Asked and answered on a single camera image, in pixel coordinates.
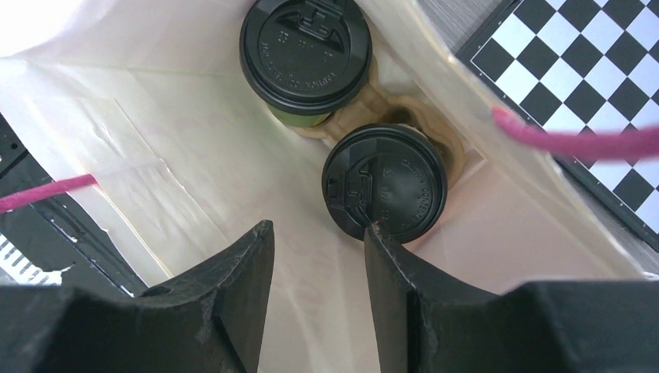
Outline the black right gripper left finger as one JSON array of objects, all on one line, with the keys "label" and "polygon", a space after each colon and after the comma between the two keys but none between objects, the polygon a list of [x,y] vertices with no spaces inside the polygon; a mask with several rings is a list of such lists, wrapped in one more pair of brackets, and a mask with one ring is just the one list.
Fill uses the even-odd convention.
[{"label": "black right gripper left finger", "polygon": [[3,372],[255,372],[274,226],[136,297],[71,286],[1,289]]}]

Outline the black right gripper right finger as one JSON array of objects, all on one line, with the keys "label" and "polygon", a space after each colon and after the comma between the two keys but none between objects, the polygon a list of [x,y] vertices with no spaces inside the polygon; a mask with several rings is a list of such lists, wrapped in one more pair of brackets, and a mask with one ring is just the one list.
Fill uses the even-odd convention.
[{"label": "black right gripper right finger", "polygon": [[383,372],[656,372],[656,281],[530,281],[496,295],[364,235]]}]

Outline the green paper cup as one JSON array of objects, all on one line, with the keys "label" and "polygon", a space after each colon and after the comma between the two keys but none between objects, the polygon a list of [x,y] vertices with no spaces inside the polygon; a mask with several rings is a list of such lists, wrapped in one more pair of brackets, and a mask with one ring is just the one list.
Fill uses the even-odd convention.
[{"label": "green paper cup", "polygon": [[267,108],[275,118],[277,118],[283,125],[288,127],[314,127],[332,116],[331,113],[323,113],[317,115],[297,115],[293,113],[287,113],[273,106],[267,106]]}]

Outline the paper gift bag pink handles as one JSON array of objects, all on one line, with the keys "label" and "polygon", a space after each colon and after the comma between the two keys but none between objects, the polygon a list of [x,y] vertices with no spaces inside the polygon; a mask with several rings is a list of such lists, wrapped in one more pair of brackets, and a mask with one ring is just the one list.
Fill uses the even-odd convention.
[{"label": "paper gift bag pink handles", "polygon": [[[261,372],[380,369],[364,251],[323,203],[328,141],[275,120],[239,67],[248,1],[3,1],[1,112],[149,285],[274,224]],[[488,117],[452,56],[492,1],[363,1],[381,84],[437,107],[467,150],[437,226],[410,249],[479,288],[639,280],[619,228],[558,165]]]}]

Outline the black coffee cup lid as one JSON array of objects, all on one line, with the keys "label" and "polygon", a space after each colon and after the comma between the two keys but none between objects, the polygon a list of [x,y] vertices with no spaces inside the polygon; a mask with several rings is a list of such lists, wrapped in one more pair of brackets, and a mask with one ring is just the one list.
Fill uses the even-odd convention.
[{"label": "black coffee cup lid", "polygon": [[239,60],[269,106],[297,116],[332,113],[368,79],[371,32],[355,1],[260,0],[243,20]]}]

